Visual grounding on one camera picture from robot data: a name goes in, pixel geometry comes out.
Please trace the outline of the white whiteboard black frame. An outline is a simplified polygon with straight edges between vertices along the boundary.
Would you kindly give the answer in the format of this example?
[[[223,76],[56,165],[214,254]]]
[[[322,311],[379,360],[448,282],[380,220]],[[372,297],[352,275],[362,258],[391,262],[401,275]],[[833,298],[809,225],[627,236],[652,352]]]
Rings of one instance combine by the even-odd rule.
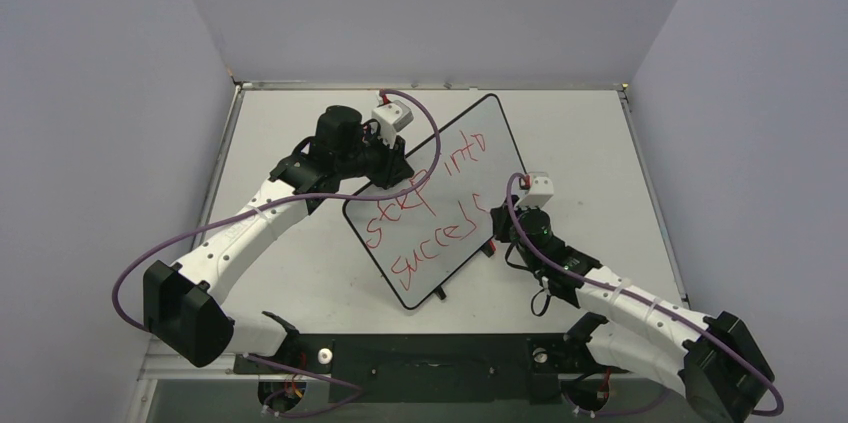
[[[490,210],[510,175],[525,166],[499,98],[487,94],[416,137],[406,160],[414,176],[390,189],[362,187],[344,218],[400,305],[414,310],[493,234]]]

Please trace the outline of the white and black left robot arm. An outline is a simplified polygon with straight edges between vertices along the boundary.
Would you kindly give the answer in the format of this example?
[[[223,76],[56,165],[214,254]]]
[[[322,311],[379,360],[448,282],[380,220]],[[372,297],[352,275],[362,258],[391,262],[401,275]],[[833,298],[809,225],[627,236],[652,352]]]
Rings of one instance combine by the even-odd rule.
[[[259,354],[272,372],[291,370],[298,345],[276,316],[230,317],[222,305],[246,270],[289,228],[315,212],[342,181],[366,177],[382,189],[411,178],[400,131],[413,120],[399,102],[382,104],[364,119],[334,105],[270,171],[242,208],[242,220],[223,225],[202,245],[171,264],[156,261],[143,275],[143,325],[196,367],[226,352]]]

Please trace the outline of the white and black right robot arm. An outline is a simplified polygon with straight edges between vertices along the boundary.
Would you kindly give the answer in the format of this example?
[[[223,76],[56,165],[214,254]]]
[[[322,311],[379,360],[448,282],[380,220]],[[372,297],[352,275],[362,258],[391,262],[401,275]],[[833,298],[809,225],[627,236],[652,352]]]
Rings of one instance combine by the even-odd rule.
[[[583,311],[563,345],[572,367],[635,373],[682,395],[709,422],[763,413],[757,406],[776,392],[775,375],[740,318],[692,311],[633,285],[557,238],[539,208],[504,203],[490,215],[495,240],[518,253],[541,295]]]

